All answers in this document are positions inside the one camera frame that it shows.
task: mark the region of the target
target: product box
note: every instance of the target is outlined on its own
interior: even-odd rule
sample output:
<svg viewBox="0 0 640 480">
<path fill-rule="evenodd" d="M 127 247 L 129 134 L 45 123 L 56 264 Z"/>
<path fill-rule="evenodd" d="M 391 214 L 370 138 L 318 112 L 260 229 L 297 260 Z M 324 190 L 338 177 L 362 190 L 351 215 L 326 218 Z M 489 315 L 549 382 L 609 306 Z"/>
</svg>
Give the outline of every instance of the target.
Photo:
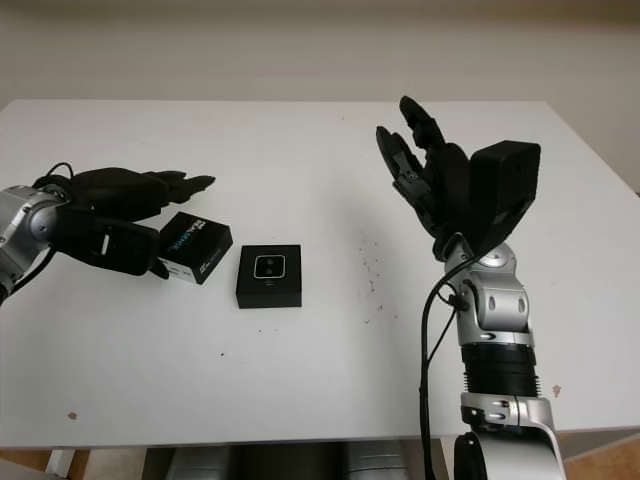
<svg viewBox="0 0 640 480">
<path fill-rule="evenodd" d="M 201 285 L 232 244 L 227 225 L 179 212 L 160 232 L 158 257 L 171 276 Z"/>
<path fill-rule="evenodd" d="M 240 308 L 301 307 L 300 245 L 243 245 L 236 298 Z"/>
</svg>

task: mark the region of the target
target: white table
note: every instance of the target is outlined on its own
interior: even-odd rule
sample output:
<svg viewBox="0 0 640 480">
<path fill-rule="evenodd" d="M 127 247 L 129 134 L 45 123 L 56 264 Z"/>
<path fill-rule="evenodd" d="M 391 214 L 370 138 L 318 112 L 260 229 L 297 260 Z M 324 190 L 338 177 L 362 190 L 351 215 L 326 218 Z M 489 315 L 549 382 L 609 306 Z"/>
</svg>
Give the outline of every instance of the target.
<svg viewBox="0 0 640 480">
<path fill-rule="evenodd" d="M 544 103 L 426 108 L 467 152 L 542 145 L 538 199 L 509 242 L 542 391 L 559 430 L 639 426 L 640 201 Z M 391 187 L 378 124 L 408 132 L 392 103 L 9 105 L 3 187 L 59 161 L 211 174 L 147 223 L 184 210 L 230 224 L 235 244 L 202 287 L 58 255 L 0 310 L 0 446 L 417 436 L 420 313 L 443 268 Z M 302 244 L 302 309 L 237 308 L 240 245 L 260 243 Z M 455 332 L 432 368 L 432 434 L 462 432 Z"/>
</svg>

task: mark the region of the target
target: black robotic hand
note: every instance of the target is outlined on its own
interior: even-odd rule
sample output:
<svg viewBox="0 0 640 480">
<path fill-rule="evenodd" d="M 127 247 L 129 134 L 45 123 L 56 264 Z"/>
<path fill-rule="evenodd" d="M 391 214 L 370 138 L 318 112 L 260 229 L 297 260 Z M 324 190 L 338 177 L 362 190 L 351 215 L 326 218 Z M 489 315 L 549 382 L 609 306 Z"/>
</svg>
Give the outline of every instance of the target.
<svg viewBox="0 0 640 480">
<path fill-rule="evenodd" d="M 34 188 L 66 201 L 57 207 L 50 241 L 60 252 L 100 268 L 132 275 L 151 270 L 169 278 L 158 260 L 158 231 L 136 225 L 169 203 L 184 203 L 215 178 L 185 178 L 184 172 L 137 173 L 124 168 L 90 170 L 67 178 L 47 174 Z"/>
<path fill-rule="evenodd" d="M 505 140 L 477 151 L 471 160 L 447 143 L 436 121 L 409 97 L 400 111 L 426 164 L 398 133 L 378 127 L 378 147 L 393 175 L 393 186 L 415 209 L 434 237 L 433 253 L 445 261 L 453 239 L 470 254 L 502 243 L 535 199 L 540 146 Z"/>
</svg>

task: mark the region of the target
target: robotic arm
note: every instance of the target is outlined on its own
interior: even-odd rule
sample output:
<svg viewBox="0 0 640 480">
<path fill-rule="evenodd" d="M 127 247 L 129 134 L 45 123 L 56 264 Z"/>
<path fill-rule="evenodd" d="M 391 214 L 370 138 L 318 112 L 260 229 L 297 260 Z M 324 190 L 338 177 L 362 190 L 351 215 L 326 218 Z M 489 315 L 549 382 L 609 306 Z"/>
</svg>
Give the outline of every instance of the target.
<svg viewBox="0 0 640 480">
<path fill-rule="evenodd" d="M 59 166 L 70 177 L 54 175 Z M 54 166 L 31 187 L 0 192 L 0 303 L 20 290 L 55 252 L 89 265 L 142 275 L 169 274 L 158 261 L 158 231 L 136 225 L 169 203 L 184 203 L 214 182 L 183 172 L 104 168 L 73 174 Z M 38 255 L 43 261 L 26 274 Z"/>
<path fill-rule="evenodd" d="M 439 289 L 455 295 L 458 341 L 467 391 L 462 419 L 471 432 L 455 444 L 456 480 L 564 479 L 549 401 L 535 374 L 529 300 L 515 276 L 516 258 L 504 243 L 535 199 L 540 146 L 503 141 L 467 159 L 415 101 L 400 110 L 423 167 L 402 137 L 378 127 L 378 146 L 393 185 L 434 237 L 433 253 L 446 274 L 427 299 L 422 324 L 420 424 L 425 477 L 435 479 L 429 448 L 427 321 Z"/>
</svg>

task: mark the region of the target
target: wire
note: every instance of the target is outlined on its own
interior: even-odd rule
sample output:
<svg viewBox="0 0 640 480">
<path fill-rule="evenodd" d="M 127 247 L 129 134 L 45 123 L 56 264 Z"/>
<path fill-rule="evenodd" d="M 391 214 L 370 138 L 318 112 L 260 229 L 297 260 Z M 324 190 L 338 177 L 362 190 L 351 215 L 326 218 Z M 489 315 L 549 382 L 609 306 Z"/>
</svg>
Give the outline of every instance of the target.
<svg viewBox="0 0 640 480">
<path fill-rule="evenodd" d="M 445 285 L 447 287 L 449 287 L 453 293 L 451 295 L 449 295 L 449 298 L 446 299 L 442 296 L 442 294 L 440 293 L 440 290 L 438 290 L 438 292 L 436 293 L 436 295 L 438 295 L 438 298 L 440 299 L 441 302 L 446 303 L 447 305 L 449 305 L 450 307 L 455 307 L 456 304 L 452 301 L 452 297 L 456 296 L 456 289 L 454 288 L 453 285 L 451 285 L 449 282 L 445 283 Z"/>
<path fill-rule="evenodd" d="M 429 368 L 429 365 L 431 365 L 431 360 L 435 356 L 436 352 L 438 351 L 438 347 L 440 346 L 440 344 L 442 343 L 442 340 L 444 340 L 445 335 L 449 331 L 449 327 L 451 326 L 451 323 L 453 322 L 453 319 L 456 318 L 456 313 L 458 313 L 458 309 L 456 307 L 453 307 L 451 309 L 451 315 L 449 316 L 449 320 L 447 321 L 447 324 L 445 325 L 444 329 L 442 330 L 442 333 L 440 334 L 440 337 L 438 338 L 438 341 L 436 342 L 435 347 L 433 347 L 433 350 L 431 350 L 431 353 L 429 354 L 429 357 L 427 358 L 427 368 Z"/>
<path fill-rule="evenodd" d="M 51 175 L 53 172 L 55 172 L 60 167 L 67 167 L 67 170 L 69 170 L 69 177 L 73 178 L 73 175 L 74 175 L 73 167 L 71 166 L 71 164 L 69 162 L 58 162 L 58 163 L 56 163 L 53 167 L 51 167 L 49 169 L 49 171 L 44 176 L 48 177 L 49 175 Z"/>
<path fill-rule="evenodd" d="M 456 265 L 451 270 L 449 270 L 440 280 L 436 282 L 434 287 L 431 289 L 431 292 L 429 292 L 429 296 L 427 297 L 427 301 L 425 302 L 424 309 L 422 311 L 422 328 L 420 333 L 422 342 L 422 367 L 420 372 L 420 437 L 422 439 L 422 451 L 424 453 L 424 475 L 425 479 L 427 480 L 436 480 L 435 474 L 433 473 L 433 462 L 431 459 L 429 404 L 427 403 L 429 398 L 429 357 L 433 358 L 433 353 L 435 353 L 435 351 L 432 352 L 432 355 L 430 356 L 427 349 L 427 327 L 429 324 L 429 313 L 431 312 L 431 307 L 433 306 L 434 300 L 440 293 L 440 289 L 462 270 L 481 259 L 484 255 L 486 255 L 487 252 L 488 250 L 479 253 L 478 255 L 465 260 L 464 262 Z M 455 310 L 452 314 L 452 317 L 449 319 L 449 322 L 447 322 L 445 331 L 441 335 L 442 338 L 444 338 L 444 334 L 448 330 L 454 315 Z"/>
<path fill-rule="evenodd" d="M 27 283 L 31 282 L 34 278 L 36 278 L 40 274 L 40 272 L 42 272 L 42 270 L 44 270 L 47 267 L 47 265 L 49 265 L 49 263 L 51 262 L 55 254 L 56 254 L 56 249 L 53 247 L 49 248 L 49 251 L 47 252 L 45 257 L 42 259 L 42 261 L 38 264 L 38 266 L 33 270 L 31 270 L 19 283 L 16 284 L 16 286 L 13 288 L 13 292 L 11 292 L 11 295 L 15 295 L 15 293 L 18 290 L 20 290 Z"/>
</svg>

